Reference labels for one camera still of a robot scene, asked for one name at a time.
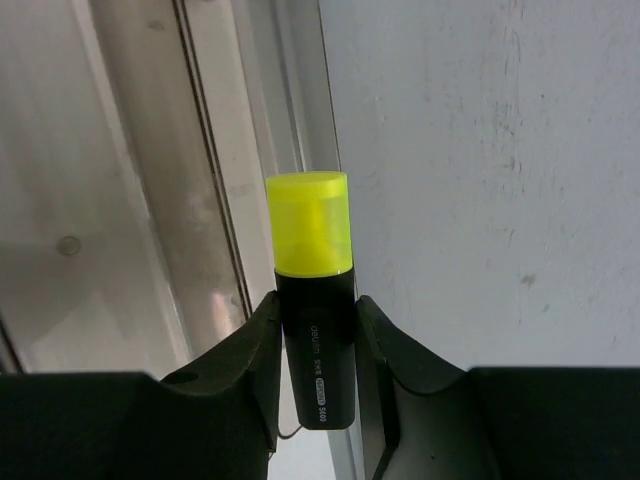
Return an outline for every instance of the marker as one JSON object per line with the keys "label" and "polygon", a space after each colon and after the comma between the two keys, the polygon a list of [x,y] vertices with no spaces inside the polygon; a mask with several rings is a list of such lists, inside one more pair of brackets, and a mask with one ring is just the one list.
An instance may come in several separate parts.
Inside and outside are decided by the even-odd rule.
{"label": "marker", "polygon": [[347,428],[355,416],[354,273],[347,176],[267,179],[282,328],[300,424]]}

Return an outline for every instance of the highlighter pen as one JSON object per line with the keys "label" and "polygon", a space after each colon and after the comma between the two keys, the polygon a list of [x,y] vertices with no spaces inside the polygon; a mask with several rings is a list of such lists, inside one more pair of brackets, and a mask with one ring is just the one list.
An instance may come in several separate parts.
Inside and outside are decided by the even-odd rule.
{"label": "highlighter pen", "polygon": [[354,273],[347,176],[267,178],[276,284],[300,424],[347,428],[355,416]]}

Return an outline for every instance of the scratched white surface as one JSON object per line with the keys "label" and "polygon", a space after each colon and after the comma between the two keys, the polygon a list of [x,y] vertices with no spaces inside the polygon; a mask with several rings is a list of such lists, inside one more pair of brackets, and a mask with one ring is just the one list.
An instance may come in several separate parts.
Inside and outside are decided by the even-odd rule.
{"label": "scratched white surface", "polygon": [[358,287],[474,364],[640,362],[640,2],[320,0]]}

